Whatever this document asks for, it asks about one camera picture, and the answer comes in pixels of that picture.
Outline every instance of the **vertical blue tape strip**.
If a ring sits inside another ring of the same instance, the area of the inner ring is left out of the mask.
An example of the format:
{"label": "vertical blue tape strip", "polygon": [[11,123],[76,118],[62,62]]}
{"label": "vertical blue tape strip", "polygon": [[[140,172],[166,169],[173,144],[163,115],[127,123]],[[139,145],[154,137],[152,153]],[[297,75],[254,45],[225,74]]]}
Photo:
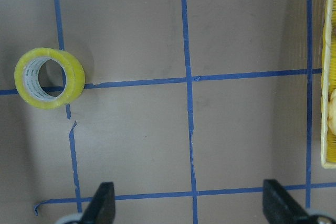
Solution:
{"label": "vertical blue tape strip", "polygon": [[[58,37],[58,47],[59,50],[64,50],[64,37],[63,37],[63,25],[62,25],[62,15],[61,15],[61,5],[59,0],[54,0],[55,5],[55,15],[56,15],[56,26],[57,26],[57,37]],[[66,75],[62,69],[62,81],[63,87],[66,84]],[[70,104],[66,105],[67,119],[71,119],[71,109]]]}
{"label": "vertical blue tape strip", "polygon": [[193,78],[192,78],[190,53],[189,53],[187,0],[181,0],[181,8],[182,8],[182,24],[183,24],[184,60],[185,60],[185,71],[186,71],[186,81],[187,81],[187,109],[188,109],[188,126],[189,126],[190,171],[191,171],[191,188],[193,192],[193,224],[198,224],[197,187],[196,187],[194,153],[193,153],[193,132],[194,132],[193,85],[192,85]]}
{"label": "vertical blue tape strip", "polygon": [[75,183],[75,194],[77,200],[77,211],[82,212],[82,203],[80,196],[80,187],[79,187],[79,178],[78,178],[78,170],[77,170],[77,157],[76,157],[76,148],[75,148],[75,136],[74,129],[77,125],[75,121],[69,133],[69,141],[70,141],[70,150],[71,150],[71,159],[72,159],[72,170],[74,172],[74,183]]}
{"label": "vertical blue tape strip", "polygon": [[312,49],[312,0],[307,0],[307,153],[306,153],[306,208],[311,203],[311,147],[312,147],[312,89],[313,89],[313,49]]}

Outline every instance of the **tape roll hole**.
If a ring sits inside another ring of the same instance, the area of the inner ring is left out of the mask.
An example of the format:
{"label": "tape roll hole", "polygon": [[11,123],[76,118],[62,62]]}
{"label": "tape roll hole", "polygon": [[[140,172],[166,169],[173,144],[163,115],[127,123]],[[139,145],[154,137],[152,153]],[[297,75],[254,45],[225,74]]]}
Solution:
{"label": "tape roll hole", "polygon": [[60,95],[63,94],[64,91],[47,93],[42,89],[41,83],[48,86],[50,85],[50,83],[55,84],[54,81],[55,78],[53,78],[53,81],[50,81],[49,79],[45,78],[45,76],[47,75],[46,68],[43,67],[44,69],[43,71],[41,71],[42,74],[40,73],[42,66],[46,65],[45,63],[47,61],[50,61],[48,62],[48,65],[52,67],[52,72],[56,73],[56,77],[58,79],[56,80],[56,82],[58,83],[61,82],[61,69],[63,68],[62,65],[53,58],[42,56],[35,58],[26,65],[24,69],[24,84],[27,92],[33,98],[39,101],[51,102],[55,101]]}

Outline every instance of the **white tape core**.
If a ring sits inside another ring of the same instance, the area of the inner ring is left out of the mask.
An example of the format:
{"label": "white tape core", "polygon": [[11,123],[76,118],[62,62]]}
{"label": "white tape core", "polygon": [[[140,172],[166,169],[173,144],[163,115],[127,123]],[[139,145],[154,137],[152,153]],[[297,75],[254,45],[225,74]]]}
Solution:
{"label": "white tape core", "polygon": [[38,73],[40,72],[42,65],[46,63],[48,60],[55,61],[53,58],[50,58],[47,56],[41,56],[29,62],[23,71],[24,85],[25,85],[27,92],[35,99],[44,101],[44,102],[55,101],[59,97],[59,96],[53,97],[47,94],[41,88],[41,85],[38,82]]}

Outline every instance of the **gray surface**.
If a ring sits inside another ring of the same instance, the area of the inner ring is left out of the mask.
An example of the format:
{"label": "gray surface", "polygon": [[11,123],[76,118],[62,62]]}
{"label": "gray surface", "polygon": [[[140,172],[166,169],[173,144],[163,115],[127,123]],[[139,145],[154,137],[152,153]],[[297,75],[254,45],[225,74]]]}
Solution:
{"label": "gray surface", "polygon": [[[66,50],[86,83],[185,77],[181,0],[60,0]],[[193,75],[304,69],[306,0],[187,0]],[[324,0],[313,0],[313,66],[321,67]],[[13,89],[22,54],[57,48],[53,0],[0,0],[0,90]],[[60,85],[47,64],[43,85]],[[307,77],[194,82],[198,190],[306,182]],[[336,182],[320,165],[321,74],[313,77],[312,183]],[[113,180],[116,193],[190,191],[186,84],[85,90],[42,111],[0,96],[0,222],[53,223],[76,204],[68,133],[75,128],[83,197]],[[313,189],[312,207],[336,212],[335,188]],[[291,194],[304,205],[305,191]],[[261,193],[198,197],[200,223],[265,223]],[[117,201],[116,223],[192,223],[192,198]]]}

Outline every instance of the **tape roll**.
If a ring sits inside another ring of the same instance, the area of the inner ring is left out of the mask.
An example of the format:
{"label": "tape roll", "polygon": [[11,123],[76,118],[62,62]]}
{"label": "tape roll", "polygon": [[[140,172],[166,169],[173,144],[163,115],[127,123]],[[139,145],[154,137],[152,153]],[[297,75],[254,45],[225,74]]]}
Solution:
{"label": "tape roll", "polygon": [[[66,76],[64,90],[57,97],[47,94],[38,82],[38,73],[48,60],[60,64]],[[14,79],[16,89],[23,100],[34,107],[48,110],[70,103],[79,97],[84,88],[85,74],[82,65],[70,53],[50,48],[35,48],[19,59]]]}

